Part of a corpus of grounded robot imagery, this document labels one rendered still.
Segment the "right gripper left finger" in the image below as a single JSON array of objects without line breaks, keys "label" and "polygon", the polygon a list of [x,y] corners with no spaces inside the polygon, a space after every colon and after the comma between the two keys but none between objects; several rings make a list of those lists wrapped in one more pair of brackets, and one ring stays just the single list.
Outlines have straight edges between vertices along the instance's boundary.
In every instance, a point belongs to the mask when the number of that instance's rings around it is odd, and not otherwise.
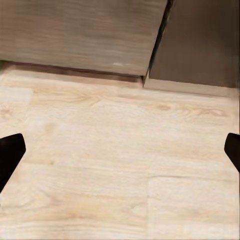
[{"label": "right gripper left finger", "polygon": [[22,133],[0,138],[0,193],[26,152]]}]

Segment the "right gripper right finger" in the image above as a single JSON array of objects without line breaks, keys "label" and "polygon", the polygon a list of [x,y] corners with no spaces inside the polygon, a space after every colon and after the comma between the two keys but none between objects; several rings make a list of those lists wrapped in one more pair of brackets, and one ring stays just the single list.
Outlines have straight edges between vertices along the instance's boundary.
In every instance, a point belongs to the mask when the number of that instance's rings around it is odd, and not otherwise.
[{"label": "right gripper right finger", "polygon": [[240,172],[240,135],[229,133],[227,135],[224,151]]}]

